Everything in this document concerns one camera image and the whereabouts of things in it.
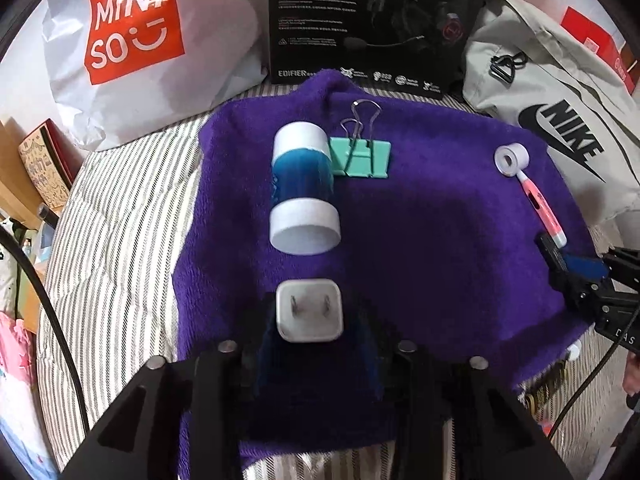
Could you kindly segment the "person's right hand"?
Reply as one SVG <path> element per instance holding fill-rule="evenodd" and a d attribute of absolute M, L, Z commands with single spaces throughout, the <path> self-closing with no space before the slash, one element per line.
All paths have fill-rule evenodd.
<path fill-rule="evenodd" d="M 640 392 L 640 361 L 639 357 L 632 352 L 627 354 L 623 389 L 628 396 L 635 396 Z"/>

